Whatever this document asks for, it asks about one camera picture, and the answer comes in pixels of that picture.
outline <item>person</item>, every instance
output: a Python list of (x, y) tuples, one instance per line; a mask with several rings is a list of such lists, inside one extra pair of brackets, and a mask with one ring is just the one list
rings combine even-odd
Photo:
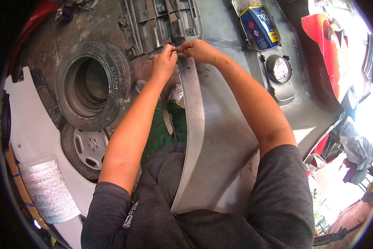
[[(176, 86), (167, 104), (178, 122), (174, 143), (164, 134), (157, 100), (178, 59), (174, 50), (166, 45), (154, 57), (150, 80), (137, 86), (139, 95), (110, 139), (83, 225), (82, 248), (311, 248), (313, 202), (286, 117), (253, 77), (203, 40), (186, 41), (178, 52), (215, 66), (228, 83), (259, 142), (257, 180), (244, 217), (204, 209), (170, 211), (184, 165), (185, 110), (175, 107), (182, 95)], [(131, 199), (140, 162), (142, 174)]]

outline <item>printed logo on shirt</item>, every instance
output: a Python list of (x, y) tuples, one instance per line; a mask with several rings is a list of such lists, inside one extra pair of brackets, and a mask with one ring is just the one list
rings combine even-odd
[(135, 210), (137, 209), (139, 201), (135, 202), (134, 205), (131, 207), (130, 212), (128, 212), (127, 218), (123, 223), (124, 228), (130, 228), (131, 220), (133, 219)]

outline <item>green pants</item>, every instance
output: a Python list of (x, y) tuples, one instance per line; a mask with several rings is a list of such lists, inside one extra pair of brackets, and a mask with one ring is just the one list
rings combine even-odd
[[(186, 116), (185, 109), (177, 104), (177, 101), (171, 100), (167, 103), (167, 111), (173, 116), (173, 126), (178, 142), (186, 142)], [(161, 148), (174, 144), (173, 135), (169, 134), (166, 123), (164, 122), (163, 112), (160, 101), (157, 102), (155, 113), (153, 115), (151, 131), (144, 152), (142, 153), (141, 164), (146, 159)]]

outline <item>concrete floor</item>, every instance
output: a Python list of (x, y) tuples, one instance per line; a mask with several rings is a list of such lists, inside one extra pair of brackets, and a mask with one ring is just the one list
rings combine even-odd
[[(20, 63), (17, 68), (18, 71), (24, 66), (29, 66), (30, 70), (40, 69), (52, 90), (55, 90), (58, 66), (75, 44), (86, 40), (105, 40), (114, 43), (123, 52), (128, 48), (117, 23), (119, 10), (116, 1), (99, 0), (92, 11), (76, 9), (73, 21), (66, 25), (55, 21), (54, 17), (55, 14), (50, 15), (30, 34), (19, 53)], [(137, 79), (148, 81), (151, 76), (151, 63), (152, 60), (148, 60), (147, 56), (132, 60), (129, 63), (132, 82)], [(165, 107), (171, 87), (177, 83), (180, 83), (180, 78), (178, 70), (175, 69), (161, 94), (162, 107)], [(118, 118), (107, 128), (109, 132), (113, 132), (117, 127), (136, 96), (137, 92), (133, 85), (129, 96), (130, 102), (126, 103)], [(168, 113), (166, 110), (163, 112), (171, 132)]]

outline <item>forearm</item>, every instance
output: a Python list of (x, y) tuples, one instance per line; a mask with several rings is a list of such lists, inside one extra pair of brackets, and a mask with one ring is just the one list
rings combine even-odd
[(227, 55), (219, 55), (214, 66), (228, 83), (256, 135), (261, 156), (278, 145), (296, 145), (289, 122), (264, 87)]
[(164, 84), (159, 80), (149, 80), (134, 100), (110, 139), (100, 182), (114, 183), (131, 194)]

